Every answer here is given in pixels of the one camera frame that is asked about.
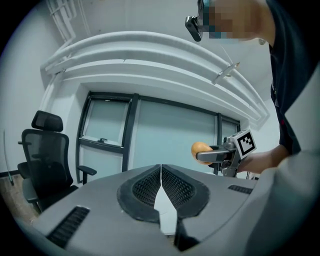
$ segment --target vent grille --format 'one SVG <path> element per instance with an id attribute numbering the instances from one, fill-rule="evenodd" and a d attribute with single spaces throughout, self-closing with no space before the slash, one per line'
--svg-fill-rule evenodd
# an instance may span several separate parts
<path id="1" fill-rule="evenodd" d="M 132 189 L 134 196 L 142 203 L 154 207 L 156 196 L 161 185 L 160 177 L 160 170 L 157 169 L 147 177 L 136 182 Z"/>
<path id="2" fill-rule="evenodd" d="M 231 185 L 228 187 L 230 190 L 234 190 L 240 193 L 248 194 L 250 195 L 252 192 L 252 188 L 244 187 L 244 186 L 237 186 L 237 185 Z"/>
<path id="3" fill-rule="evenodd" d="M 47 238 L 57 246 L 64 248 L 89 212 L 88 208 L 76 206 Z"/>

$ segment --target hand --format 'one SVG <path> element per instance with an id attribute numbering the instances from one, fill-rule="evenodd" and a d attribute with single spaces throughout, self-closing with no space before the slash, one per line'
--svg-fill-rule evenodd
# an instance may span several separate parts
<path id="1" fill-rule="evenodd" d="M 265 169 L 277 167 L 289 155 L 283 145 L 279 145 L 267 152 L 251 154 L 241 162 L 238 167 L 238 173 L 261 174 Z"/>

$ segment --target floor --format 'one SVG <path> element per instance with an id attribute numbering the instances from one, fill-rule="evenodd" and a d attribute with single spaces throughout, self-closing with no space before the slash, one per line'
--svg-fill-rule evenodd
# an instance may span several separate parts
<path id="1" fill-rule="evenodd" d="M 11 185 L 8 177 L 0 178 L 0 194 L 2 195 L 7 207 L 9 208 L 14 218 L 24 221 L 26 224 L 31 225 L 39 214 L 29 204 L 22 192 L 23 178 L 18 175 L 12 176 L 14 185 Z"/>

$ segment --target office chair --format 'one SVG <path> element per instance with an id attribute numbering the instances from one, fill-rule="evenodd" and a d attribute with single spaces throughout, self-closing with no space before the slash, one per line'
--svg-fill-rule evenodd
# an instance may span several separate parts
<path id="1" fill-rule="evenodd" d="M 37 111 L 31 126 L 22 132 L 22 146 L 30 178 L 22 182 L 22 191 L 28 203 L 43 212 L 78 187 L 71 185 L 68 165 L 69 138 L 60 133 L 63 130 L 62 119 L 54 114 Z M 86 166 L 79 166 L 83 172 L 83 184 L 88 175 L 97 171 Z"/>
<path id="2" fill-rule="evenodd" d="M 30 171 L 27 162 L 21 162 L 17 165 L 19 174 L 23 179 L 30 178 Z"/>

